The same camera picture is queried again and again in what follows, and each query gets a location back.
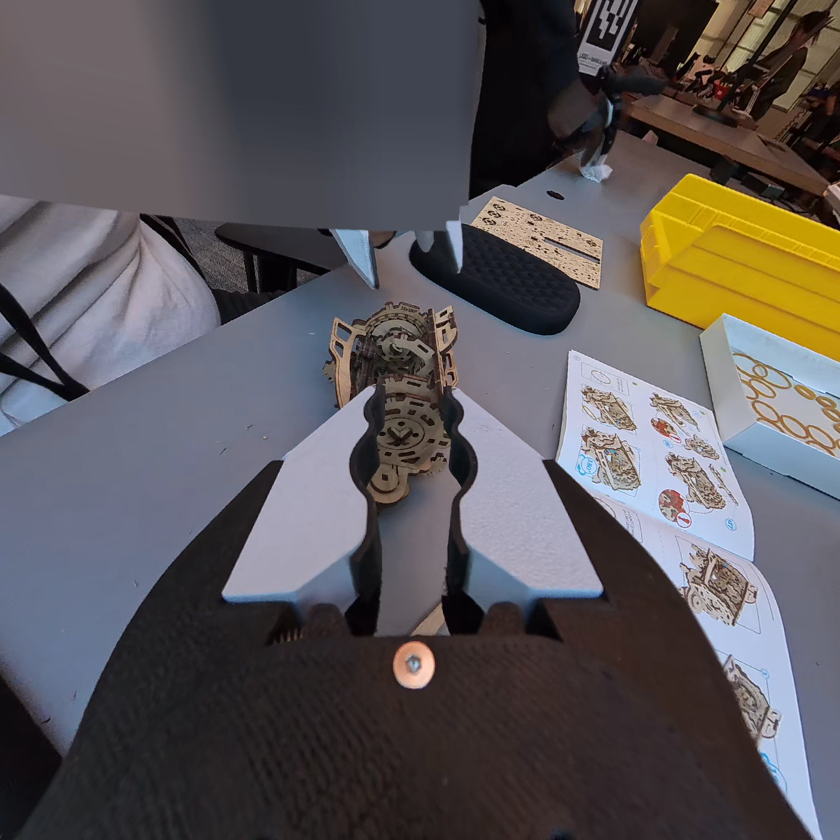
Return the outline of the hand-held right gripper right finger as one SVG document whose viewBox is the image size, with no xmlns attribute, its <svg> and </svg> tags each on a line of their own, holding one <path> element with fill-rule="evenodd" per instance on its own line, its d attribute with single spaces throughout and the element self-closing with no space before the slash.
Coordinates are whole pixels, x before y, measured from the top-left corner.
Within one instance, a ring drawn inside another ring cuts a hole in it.
<svg viewBox="0 0 840 840">
<path fill-rule="evenodd" d="M 600 597 L 602 582 L 539 453 L 459 388 L 444 389 L 443 418 L 460 486 L 449 524 L 448 631 L 475 633 L 498 603 L 529 618 L 542 599 Z"/>
</svg>

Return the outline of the yellow plastic storage bin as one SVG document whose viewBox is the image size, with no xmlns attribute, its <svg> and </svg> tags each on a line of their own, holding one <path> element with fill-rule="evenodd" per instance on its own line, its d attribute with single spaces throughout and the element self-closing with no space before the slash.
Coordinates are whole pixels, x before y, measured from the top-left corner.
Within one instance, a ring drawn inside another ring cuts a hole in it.
<svg viewBox="0 0 840 840">
<path fill-rule="evenodd" d="M 693 174 L 640 228 L 649 307 L 701 329 L 727 313 L 838 361 L 838 231 Z"/>
</svg>

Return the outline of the person's white shirt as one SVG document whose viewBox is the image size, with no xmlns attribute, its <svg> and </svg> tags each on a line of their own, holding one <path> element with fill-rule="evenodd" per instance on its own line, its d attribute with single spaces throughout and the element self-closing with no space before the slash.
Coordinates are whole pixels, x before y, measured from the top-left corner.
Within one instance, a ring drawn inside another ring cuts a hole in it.
<svg viewBox="0 0 840 840">
<path fill-rule="evenodd" d="M 169 217 L 1 196 L 2 285 L 90 390 L 220 326 L 174 242 L 186 245 Z"/>
</svg>

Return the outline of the brown wooden table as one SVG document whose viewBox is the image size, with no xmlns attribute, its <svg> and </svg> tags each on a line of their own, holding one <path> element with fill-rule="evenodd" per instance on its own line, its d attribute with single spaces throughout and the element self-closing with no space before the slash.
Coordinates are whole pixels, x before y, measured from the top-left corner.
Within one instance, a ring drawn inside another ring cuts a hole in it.
<svg viewBox="0 0 840 840">
<path fill-rule="evenodd" d="M 693 108 L 661 95 L 633 101 L 631 118 L 725 156 L 773 179 L 822 196 L 829 182 L 790 148 L 746 128 L 729 127 L 700 116 Z"/>
</svg>

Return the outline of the illustrated instruction booklet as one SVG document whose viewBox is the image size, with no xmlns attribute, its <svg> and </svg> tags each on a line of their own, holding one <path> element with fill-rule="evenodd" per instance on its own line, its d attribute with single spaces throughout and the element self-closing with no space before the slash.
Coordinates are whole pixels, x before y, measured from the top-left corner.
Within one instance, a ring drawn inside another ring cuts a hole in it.
<svg viewBox="0 0 840 840">
<path fill-rule="evenodd" d="M 713 412 L 571 351 L 556 459 L 675 585 L 764 765 L 821 838 L 780 608 Z"/>
</svg>

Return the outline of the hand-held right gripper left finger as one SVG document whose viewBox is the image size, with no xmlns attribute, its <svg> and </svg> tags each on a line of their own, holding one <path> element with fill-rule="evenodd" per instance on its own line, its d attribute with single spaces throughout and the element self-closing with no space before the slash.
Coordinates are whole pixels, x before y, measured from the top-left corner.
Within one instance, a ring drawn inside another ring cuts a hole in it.
<svg viewBox="0 0 840 840">
<path fill-rule="evenodd" d="M 369 386 L 286 454 L 223 589 L 226 602 L 316 604 L 375 633 L 382 543 L 368 490 L 380 467 L 384 387 Z"/>
</svg>

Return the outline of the person's black trousers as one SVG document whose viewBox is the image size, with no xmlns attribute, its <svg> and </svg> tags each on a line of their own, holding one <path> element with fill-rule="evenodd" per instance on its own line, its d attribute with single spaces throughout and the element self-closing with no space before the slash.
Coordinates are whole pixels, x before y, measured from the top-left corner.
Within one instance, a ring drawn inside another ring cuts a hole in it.
<svg viewBox="0 0 840 840">
<path fill-rule="evenodd" d="M 18 835 L 60 763 L 60 754 L 1 679 L 2 839 Z"/>
</svg>

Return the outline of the wooden mechanical model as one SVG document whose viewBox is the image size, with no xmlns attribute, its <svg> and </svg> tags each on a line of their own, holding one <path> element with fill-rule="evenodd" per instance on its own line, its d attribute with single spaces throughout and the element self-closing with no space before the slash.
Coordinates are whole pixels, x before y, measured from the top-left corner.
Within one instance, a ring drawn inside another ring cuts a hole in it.
<svg viewBox="0 0 840 840">
<path fill-rule="evenodd" d="M 369 483 L 378 507 L 405 498 L 409 477 L 445 467 L 449 438 L 440 402 L 457 385 L 452 307 L 441 311 L 387 302 L 368 319 L 336 318 L 322 372 L 343 408 L 367 386 L 385 388 L 385 422 L 377 436 L 381 465 Z"/>
</svg>

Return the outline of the grey desk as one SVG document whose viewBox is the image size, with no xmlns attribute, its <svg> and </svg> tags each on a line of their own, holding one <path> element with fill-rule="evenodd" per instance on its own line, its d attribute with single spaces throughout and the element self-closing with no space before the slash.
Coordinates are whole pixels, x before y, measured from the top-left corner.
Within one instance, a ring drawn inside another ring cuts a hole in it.
<svg viewBox="0 0 840 840">
<path fill-rule="evenodd" d="M 451 302 L 458 385 L 544 458 L 559 443 L 569 350 L 711 406 L 699 332 L 646 306 L 639 258 L 649 211 L 708 168 L 625 133 L 609 163 L 602 184 L 567 163 L 497 190 L 603 242 L 601 288 L 581 289 L 560 335 L 519 331 L 450 297 L 410 264 L 406 234 L 377 255 L 379 290 L 342 266 L 2 437 L 3 675 L 59 751 L 173 559 L 333 413 L 322 375 L 333 317 L 366 317 L 389 300 Z M 822 836 L 838 838 L 838 501 L 730 458 L 784 623 Z M 457 489 L 447 471 L 420 476 L 382 514 L 381 634 L 407 634 L 436 605 Z"/>
</svg>

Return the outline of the black chair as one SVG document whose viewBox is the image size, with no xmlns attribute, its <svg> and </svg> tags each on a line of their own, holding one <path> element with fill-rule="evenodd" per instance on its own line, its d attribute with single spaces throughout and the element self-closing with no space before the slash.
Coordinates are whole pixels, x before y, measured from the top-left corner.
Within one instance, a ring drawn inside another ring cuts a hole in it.
<svg viewBox="0 0 840 840">
<path fill-rule="evenodd" d="M 347 259 L 327 229 L 223 224 L 215 235 L 242 252 L 248 289 L 212 289 L 222 324 L 252 312 L 298 287 L 298 271 L 320 277 Z"/>
</svg>

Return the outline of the white cardboard box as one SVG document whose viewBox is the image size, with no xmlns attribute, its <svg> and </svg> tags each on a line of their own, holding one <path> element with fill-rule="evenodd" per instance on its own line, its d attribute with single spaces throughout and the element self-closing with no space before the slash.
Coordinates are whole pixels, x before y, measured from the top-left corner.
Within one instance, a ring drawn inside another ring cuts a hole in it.
<svg viewBox="0 0 840 840">
<path fill-rule="evenodd" d="M 727 314 L 700 344 L 723 444 L 839 498 L 839 364 Z"/>
</svg>

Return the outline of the black honeycomb wrist rest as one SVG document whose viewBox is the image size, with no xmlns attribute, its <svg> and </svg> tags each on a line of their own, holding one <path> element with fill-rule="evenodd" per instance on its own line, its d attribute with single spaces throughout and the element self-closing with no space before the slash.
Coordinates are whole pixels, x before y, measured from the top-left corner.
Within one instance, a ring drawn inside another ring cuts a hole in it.
<svg viewBox="0 0 840 840">
<path fill-rule="evenodd" d="M 564 331 L 581 305 L 572 278 L 499 237 L 464 226 L 463 266 L 450 269 L 445 236 L 428 252 L 413 244 L 409 259 L 426 278 L 510 325 L 539 335 Z"/>
</svg>

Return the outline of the plywood parts sheet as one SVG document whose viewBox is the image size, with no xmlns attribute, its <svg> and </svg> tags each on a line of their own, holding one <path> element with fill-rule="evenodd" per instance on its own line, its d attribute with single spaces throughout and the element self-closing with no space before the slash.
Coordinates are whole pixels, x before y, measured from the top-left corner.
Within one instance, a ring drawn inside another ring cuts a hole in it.
<svg viewBox="0 0 840 840">
<path fill-rule="evenodd" d="M 471 222 L 585 287 L 601 286 L 603 242 L 578 229 L 493 196 Z"/>
</svg>

